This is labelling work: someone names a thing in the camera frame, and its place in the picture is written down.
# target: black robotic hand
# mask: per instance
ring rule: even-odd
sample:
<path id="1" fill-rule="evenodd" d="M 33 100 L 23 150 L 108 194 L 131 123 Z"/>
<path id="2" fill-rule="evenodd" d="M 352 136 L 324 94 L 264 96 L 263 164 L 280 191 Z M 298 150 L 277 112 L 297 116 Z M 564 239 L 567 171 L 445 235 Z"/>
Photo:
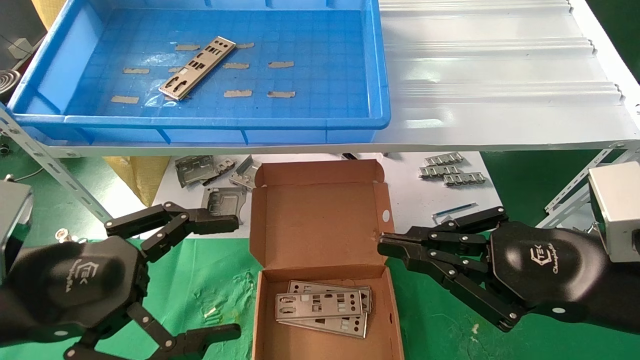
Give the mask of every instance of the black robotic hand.
<path id="1" fill-rule="evenodd" d="M 51 343 L 81 336 L 65 351 L 69 360 L 123 360 L 94 350 L 97 342 L 132 319 L 158 344 L 150 359 L 201 359 L 208 346 L 240 337 L 237 324 L 172 336 L 141 303 L 147 296 L 148 263 L 187 235 L 229 233 L 232 216 L 184 209 L 167 202 L 104 224 L 109 237 L 96 243 L 57 243 L 22 249 L 0 286 L 0 347 Z M 142 243 L 126 238 L 162 227 Z"/>
<path id="2" fill-rule="evenodd" d="M 493 228 L 489 240 L 476 234 Z M 493 208 L 382 234 L 378 252 L 431 276 L 504 332 L 536 313 L 640 334 L 640 263 L 613 263 L 598 235 L 509 222 Z"/>

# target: box lid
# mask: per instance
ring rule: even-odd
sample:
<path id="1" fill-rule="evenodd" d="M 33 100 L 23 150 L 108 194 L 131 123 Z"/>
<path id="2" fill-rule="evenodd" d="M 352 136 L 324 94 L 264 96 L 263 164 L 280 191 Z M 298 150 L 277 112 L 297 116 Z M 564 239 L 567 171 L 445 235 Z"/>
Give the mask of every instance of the box lid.
<path id="1" fill-rule="evenodd" d="M 376 160 L 265 163 L 255 176 L 250 252 L 265 269 L 383 265 L 393 232 Z"/>

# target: blue plastic tray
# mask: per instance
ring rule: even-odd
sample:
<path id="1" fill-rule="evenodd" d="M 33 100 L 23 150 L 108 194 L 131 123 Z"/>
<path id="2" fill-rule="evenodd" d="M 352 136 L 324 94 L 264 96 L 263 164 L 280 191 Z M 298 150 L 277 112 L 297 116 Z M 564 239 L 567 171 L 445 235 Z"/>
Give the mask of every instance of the blue plastic tray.
<path id="1" fill-rule="evenodd" d="M 218 65 L 189 99 L 165 100 L 158 87 L 168 69 L 197 54 L 175 46 L 203 48 L 216 36 L 254 43 L 223 61 L 249 69 Z M 223 96 L 247 89 L 251 97 Z M 370 142 L 390 121 L 378 2 L 69 0 L 9 109 L 22 126 L 80 143 Z"/>

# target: white shelf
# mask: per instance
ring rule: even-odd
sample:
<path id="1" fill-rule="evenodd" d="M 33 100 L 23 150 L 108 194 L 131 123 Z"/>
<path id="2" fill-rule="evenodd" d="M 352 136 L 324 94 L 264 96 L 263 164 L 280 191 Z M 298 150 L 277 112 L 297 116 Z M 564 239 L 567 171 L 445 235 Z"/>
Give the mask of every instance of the white shelf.
<path id="1" fill-rule="evenodd" d="M 373 143 L 72 146 L 57 157 L 633 147 L 640 86 L 584 0 L 381 0 L 392 121 Z"/>

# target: cardboard box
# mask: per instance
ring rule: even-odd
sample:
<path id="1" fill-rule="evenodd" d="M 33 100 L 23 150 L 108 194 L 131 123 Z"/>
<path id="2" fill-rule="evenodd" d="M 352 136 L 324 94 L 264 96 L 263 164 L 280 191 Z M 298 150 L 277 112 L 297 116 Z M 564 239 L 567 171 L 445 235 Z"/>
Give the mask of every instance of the cardboard box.
<path id="1" fill-rule="evenodd" d="M 260 272 L 253 360 L 403 360 L 396 297 L 378 235 L 393 232 L 382 166 L 375 160 L 265 163 L 252 195 L 250 251 Z M 289 280 L 369 285 L 367 338 L 283 325 L 275 297 Z"/>

